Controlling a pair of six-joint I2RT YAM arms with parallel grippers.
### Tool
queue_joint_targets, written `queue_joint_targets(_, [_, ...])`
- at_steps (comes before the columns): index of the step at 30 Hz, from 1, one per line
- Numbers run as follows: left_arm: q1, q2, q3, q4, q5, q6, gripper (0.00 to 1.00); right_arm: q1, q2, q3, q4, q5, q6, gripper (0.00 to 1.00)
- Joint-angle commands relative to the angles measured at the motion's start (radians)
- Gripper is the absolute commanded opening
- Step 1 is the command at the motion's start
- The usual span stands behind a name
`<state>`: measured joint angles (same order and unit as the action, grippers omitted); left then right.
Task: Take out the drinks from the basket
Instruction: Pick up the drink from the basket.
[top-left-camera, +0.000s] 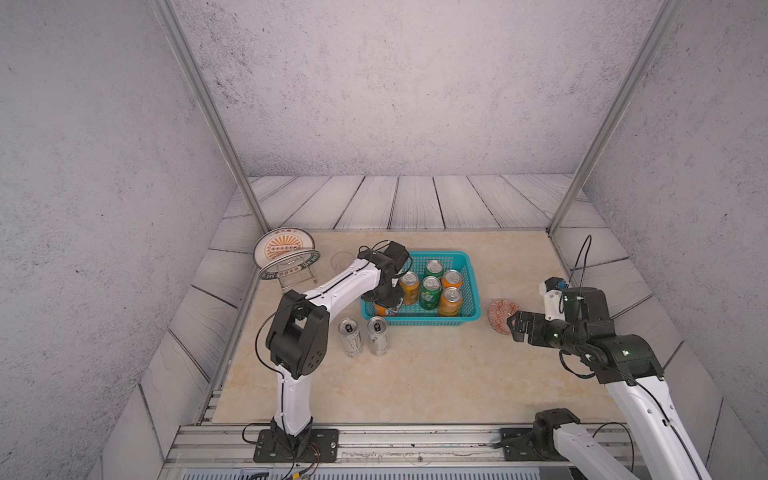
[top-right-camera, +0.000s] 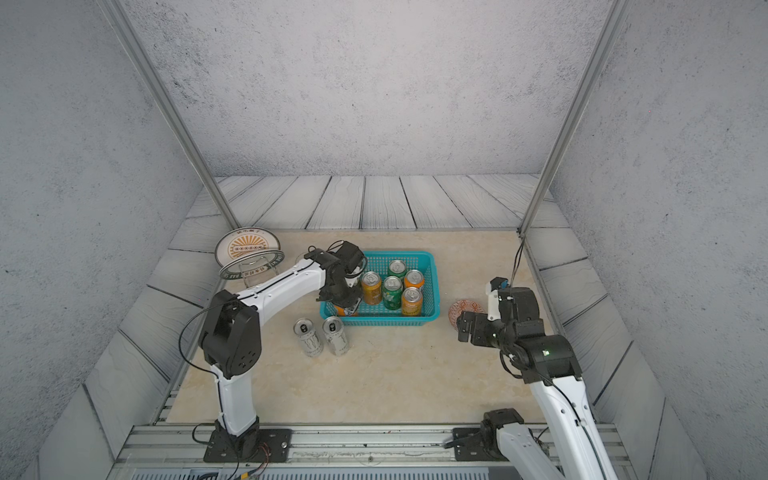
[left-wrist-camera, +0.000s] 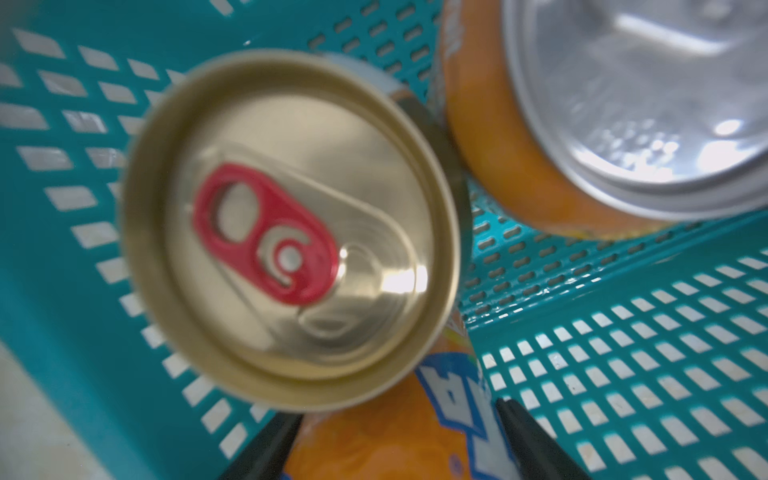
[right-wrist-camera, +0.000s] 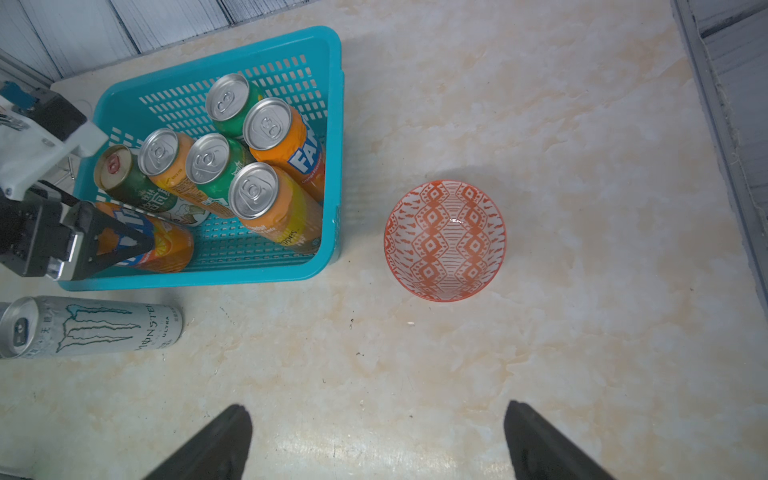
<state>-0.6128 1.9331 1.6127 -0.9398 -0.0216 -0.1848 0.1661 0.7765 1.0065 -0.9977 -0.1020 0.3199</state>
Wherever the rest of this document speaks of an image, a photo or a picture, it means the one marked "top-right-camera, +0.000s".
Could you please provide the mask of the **white Monster can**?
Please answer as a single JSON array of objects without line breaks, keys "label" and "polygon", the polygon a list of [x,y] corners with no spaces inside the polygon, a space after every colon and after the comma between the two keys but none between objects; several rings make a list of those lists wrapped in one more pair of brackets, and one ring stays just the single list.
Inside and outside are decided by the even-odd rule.
[{"label": "white Monster can", "polygon": [[323,344],[317,335],[313,322],[308,318],[300,318],[293,327],[302,351],[308,357],[319,356],[323,351]]},{"label": "white Monster can", "polygon": [[345,355],[349,351],[349,343],[344,330],[344,323],[339,317],[329,316],[322,325],[325,340],[335,356]]}]

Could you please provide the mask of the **teal plastic basket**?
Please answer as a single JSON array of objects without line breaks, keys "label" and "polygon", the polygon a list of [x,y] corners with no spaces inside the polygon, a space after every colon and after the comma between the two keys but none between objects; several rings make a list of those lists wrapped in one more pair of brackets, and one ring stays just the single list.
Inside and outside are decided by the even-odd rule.
[{"label": "teal plastic basket", "polygon": [[363,300],[355,312],[323,302],[322,318],[347,325],[421,326],[440,315],[438,272],[426,251],[367,251],[367,265],[357,279]]}]

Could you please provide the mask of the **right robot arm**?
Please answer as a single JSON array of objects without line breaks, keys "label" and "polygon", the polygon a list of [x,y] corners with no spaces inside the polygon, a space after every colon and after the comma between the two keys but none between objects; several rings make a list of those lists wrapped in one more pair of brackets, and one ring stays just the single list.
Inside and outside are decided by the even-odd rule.
[{"label": "right robot arm", "polygon": [[499,351],[503,367],[530,388],[555,444],[552,463],[525,421],[513,409],[485,414],[475,441],[506,459],[522,479],[615,479],[617,474],[598,432],[581,370],[570,343],[548,335],[543,321],[492,319],[464,312],[458,339]]}]

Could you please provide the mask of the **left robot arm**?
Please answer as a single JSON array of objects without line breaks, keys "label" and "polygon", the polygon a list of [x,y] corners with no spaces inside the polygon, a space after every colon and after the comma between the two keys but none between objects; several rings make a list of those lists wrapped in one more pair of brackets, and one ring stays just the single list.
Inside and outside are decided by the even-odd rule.
[{"label": "left robot arm", "polygon": [[205,312],[199,347],[214,376],[219,414],[216,425],[233,440],[258,431],[250,370],[262,353],[262,327],[277,313],[317,291],[321,301],[357,307],[362,289],[352,282],[367,266],[360,254],[351,260],[319,250],[286,272],[238,293],[218,292]]}]

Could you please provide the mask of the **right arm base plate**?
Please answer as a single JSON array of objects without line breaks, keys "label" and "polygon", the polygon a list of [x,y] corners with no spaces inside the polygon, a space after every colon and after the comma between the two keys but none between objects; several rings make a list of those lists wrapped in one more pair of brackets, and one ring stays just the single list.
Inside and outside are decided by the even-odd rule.
[{"label": "right arm base plate", "polygon": [[478,427],[454,428],[443,448],[452,450],[459,462],[506,461],[498,446],[497,432],[506,425],[523,423],[523,417],[513,408],[491,410],[484,413]]}]

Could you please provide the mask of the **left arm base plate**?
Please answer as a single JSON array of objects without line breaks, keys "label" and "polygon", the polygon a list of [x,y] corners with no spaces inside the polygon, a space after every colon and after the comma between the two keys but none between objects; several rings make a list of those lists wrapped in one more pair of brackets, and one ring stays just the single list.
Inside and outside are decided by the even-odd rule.
[{"label": "left arm base plate", "polygon": [[258,428],[236,437],[216,425],[203,455],[205,463],[278,464],[288,460],[293,431]]}]

